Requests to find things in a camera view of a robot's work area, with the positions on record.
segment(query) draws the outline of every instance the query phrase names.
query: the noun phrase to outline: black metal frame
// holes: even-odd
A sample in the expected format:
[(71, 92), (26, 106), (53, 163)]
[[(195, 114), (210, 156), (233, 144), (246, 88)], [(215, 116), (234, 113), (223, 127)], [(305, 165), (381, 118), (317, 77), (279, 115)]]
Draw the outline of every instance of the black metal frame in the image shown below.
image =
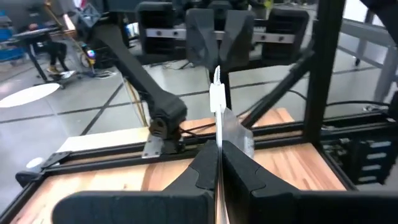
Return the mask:
[[(308, 101), (303, 122), (291, 122), (277, 125), (252, 128), (254, 137), (266, 136), (269, 134), (290, 133), (288, 136), (255, 140), (255, 149), (267, 149), (294, 144), (311, 143), (315, 146), (322, 158), (348, 190), (356, 190), (355, 185), (344, 174), (337, 163), (322, 148), (322, 143), (338, 141), (341, 138), (364, 139), (394, 136), (398, 134), (398, 124), (390, 122), (387, 113), (384, 111), (370, 112), (366, 114), (354, 114), (335, 118), (323, 119), (328, 90), (330, 86), (331, 73), (334, 63), (335, 50), (337, 46), (338, 33), (341, 25), (345, 1), (319, 2), (318, 19), (315, 21), (315, 40), (313, 53), (316, 57), (315, 66), (310, 71), (308, 87)], [(280, 93), (275, 94), (275, 98), (280, 98), (292, 85), (282, 82)], [(254, 110), (255, 121), (263, 115), (269, 103), (262, 102)], [(333, 126), (333, 129), (322, 129), (322, 126)], [(190, 136), (184, 139), (186, 146), (196, 146), (203, 144), (207, 140), (215, 139), (215, 134), (202, 134)], [(9, 223), (23, 208), (25, 203), (33, 196), (43, 181), (53, 175), (71, 174), (90, 170), (101, 170), (115, 167), (134, 166), (139, 164), (151, 164), (156, 162), (176, 161), (181, 159), (193, 158), (197, 155), (198, 149), (188, 149), (179, 154), (164, 154), (157, 158), (142, 159), (141, 156), (128, 156), (116, 159), (107, 159), (81, 164), (65, 164), (68, 161), (80, 159), (96, 158), (132, 152), (141, 152), (144, 142), (129, 144), (125, 146), (105, 147), (80, 152), (69, 152), (60, 161), (60, 165), (44, 167), (41, 176), (24, 186), (23, 191), (6, 208), (0, 216), (0, 223)]]

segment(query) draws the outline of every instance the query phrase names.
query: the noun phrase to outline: concrete floor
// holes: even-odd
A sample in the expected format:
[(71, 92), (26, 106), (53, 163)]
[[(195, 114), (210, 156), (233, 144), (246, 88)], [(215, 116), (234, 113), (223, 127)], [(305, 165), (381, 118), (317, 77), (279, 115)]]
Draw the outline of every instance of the concrete floor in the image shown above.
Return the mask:
[[(171, 67), (178, 68), (183, 63), (175, 62)], [(372, 100), (380, 69), (366, 63), (355, 68), (353, 64), (353, 57), (337, 51), (329, 102)], [(187, 119), (212, 116), (208, 77), (204, 68), (145, 68), (163, 89), (181, 97), (188, 108)], [(234, 113), (239, 114), (270, 92), (285, 77), (289, 68), (277, 66), (231, 73)], [(1, 72), (0, 99), (40, 83), (36, 74), (30, 62)], [(21, 190), (14, 175), (24, 170), (31, 159), (48, 157), (71, 136), (142, 126), (126, 89), (119, 87), (122, 83), (120, 74), (105, 80), (85, 77), (44, 99), (15, 108), (0, 108), (0, 211)], [(308, 79), (303, 78), (293, 89), (306, 95), (307, 85)], [(303, 120), (305, 102), (295, 94), (287, 93), (274, 107), (287, 108), (296, 121)], [(362, 108), (363, 105), (333, 106), (327, 109), (325, 116), (360, 113)], [(386, 186), (371, 189), (397, 189), (396, 171), (391, 179)]]

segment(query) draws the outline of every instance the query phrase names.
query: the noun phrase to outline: wooden platform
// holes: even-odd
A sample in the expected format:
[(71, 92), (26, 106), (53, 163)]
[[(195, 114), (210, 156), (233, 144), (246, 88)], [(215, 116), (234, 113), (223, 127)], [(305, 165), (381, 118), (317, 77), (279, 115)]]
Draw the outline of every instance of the wooden platform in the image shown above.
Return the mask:
[[(285, 109), (268, 112), (256, 124), (260, 126), (293, 121)], [(187, 121), (185, 129), (194, 128), (212, 119)], [(145, 141), (146, 128), (69, 138), (60, 151), (87, 150)], [(254, 160), (263, 167), (303, 190), (345, 190), (311, 144), (278, 147), (256, 151)], [(19, 212), (12, 223), (51, 223), (55, 204), (82, 190), (163, 190), (189, 165), (191, 159), (157, 164), (122, 167), (49, 177)]]

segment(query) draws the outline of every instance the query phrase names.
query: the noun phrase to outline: cart wheel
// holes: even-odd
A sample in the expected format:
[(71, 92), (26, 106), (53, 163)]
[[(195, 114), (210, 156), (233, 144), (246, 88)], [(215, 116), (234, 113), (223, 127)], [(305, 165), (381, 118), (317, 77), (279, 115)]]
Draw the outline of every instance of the cart wheel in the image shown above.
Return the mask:
[(355, 65), (356, 67), (358, 67), (360, 63), (361, 63), (361, 60), (358, 59), (358, 58), (356, 58), (356, 59), (355, 59), (354, 65)]

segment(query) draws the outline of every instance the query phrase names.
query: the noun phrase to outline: white circle on floor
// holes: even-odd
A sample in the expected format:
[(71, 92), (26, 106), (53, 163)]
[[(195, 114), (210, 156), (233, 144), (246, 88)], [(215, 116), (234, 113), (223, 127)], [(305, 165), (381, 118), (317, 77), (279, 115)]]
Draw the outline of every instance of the white circle on floor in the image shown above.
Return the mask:
[(26, 164), (26, 168), (31, 169), (33, 167), (37, 167), (38, 165), (40, 165), (43, 162), (43, 158), (38, 157), (38, 158), (34, 158), (32, 159), (30, 162), (28, 162)]
[(48, 83), (33, 86), (25, 90), (18, 91), (0, 100), (0, 108), (10, 108), (39, 100), (55, 92), (60, 87), (58, 83)]

